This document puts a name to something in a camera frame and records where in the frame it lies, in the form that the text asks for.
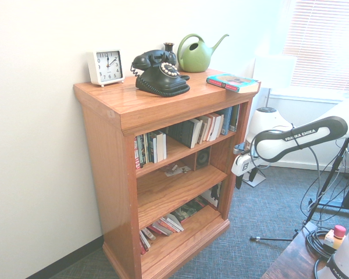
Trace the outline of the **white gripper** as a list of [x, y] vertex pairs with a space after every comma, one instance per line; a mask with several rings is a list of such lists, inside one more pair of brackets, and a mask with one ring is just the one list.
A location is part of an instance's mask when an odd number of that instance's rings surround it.
[[[259, 166], [261, 164], [261, 158], [257, 156], [251, 156], [250, 153], [239, 154], [232, 165], [232, 173], [236, 175], [235, 186], [237, 189], [241, 188], [241, 177], [246, 172]], [[255, 170], [251, 170], [248, 176], [248, 181], [253, 182], [255, 178]]]

